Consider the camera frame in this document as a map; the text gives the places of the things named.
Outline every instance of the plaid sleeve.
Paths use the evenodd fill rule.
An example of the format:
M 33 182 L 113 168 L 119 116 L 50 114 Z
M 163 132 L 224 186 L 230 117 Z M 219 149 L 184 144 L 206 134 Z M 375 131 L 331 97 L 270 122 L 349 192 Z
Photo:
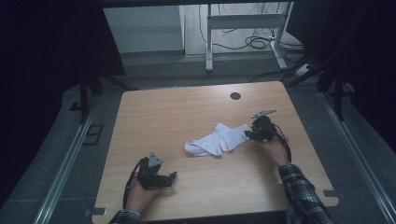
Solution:
M 290 201 L 288 220 L 291 223 L 333 223 L 326 207 L 315 193 L 315 186 L 295 165 L 284 165 L 278 169 Z
M 137 224 L 140 220 L 140 214 L 131 210 L 120 210 L 111 219 L 109 224 Z

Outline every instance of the white cloth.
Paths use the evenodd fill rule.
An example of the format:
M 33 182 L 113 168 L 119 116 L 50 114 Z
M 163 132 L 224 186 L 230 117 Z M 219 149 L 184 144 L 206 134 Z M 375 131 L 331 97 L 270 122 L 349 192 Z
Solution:
M 223 151 L 231 151 L 246 142 L 244 131 L 250 131 L 244 124 L 231 129 L 222 123 L 216 125 L 212 134 L 186 143 L 184 148 L 194 156 L 219 156 Z

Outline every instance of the table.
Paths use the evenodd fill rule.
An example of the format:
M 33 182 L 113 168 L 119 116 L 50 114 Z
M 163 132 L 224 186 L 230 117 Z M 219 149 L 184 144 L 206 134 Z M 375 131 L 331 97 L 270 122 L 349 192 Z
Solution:
M 233 100 L 233 92 L 241 94 Z M 290 138 L 293 163 L 316 186 L 326 206 L 338 198 L 292 102 L 280 82 L 232 84 L 127 91 L 123 94 L 95 208 L 95 224 L 108 221 L 121 209 L 124 185 L 137 162 L 154 152 L 164 160 L 160 175 L 177 171 L 174 185 L 163 191 L 142 220 L 215 217 L 281 211 L 289 208 L 276 167 L 256 143 L 247 141 L 221 157 L 194 158 L 186 142 L 213 132 L 221 122 L 231 128 L 250 125 L 251 115 L 269 115 Z

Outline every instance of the white wall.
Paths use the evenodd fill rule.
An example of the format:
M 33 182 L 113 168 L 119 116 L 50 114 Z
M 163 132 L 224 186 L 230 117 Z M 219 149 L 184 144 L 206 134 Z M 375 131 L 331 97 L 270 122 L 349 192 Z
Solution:
M 182 7 L 105 8 L 104 12 L 119 53 L 184 49 Z

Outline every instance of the hand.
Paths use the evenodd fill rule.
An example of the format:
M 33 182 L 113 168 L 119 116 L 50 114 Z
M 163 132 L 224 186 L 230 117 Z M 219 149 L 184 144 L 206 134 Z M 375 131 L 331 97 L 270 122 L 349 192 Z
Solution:
M 159 192 L 159 189 L 143 189 L 140 182 L 137 180 L 137 178 L 135 178 L 131 183 L 125 209 L 142 213 L 143 210 L 145 210 L 151 204 Z
M 289 138 L 285 136 L 286 142 L 289 142 Z M 274 136 L 274 138 L 269 142 L 256 141 L 259 146 L 264 151 L 265 155 L 276 165 L 280 167 L 282 165 L 290 164 L 288 160 L 288 153 L 286 152 L 283 144 L 279 139 Z

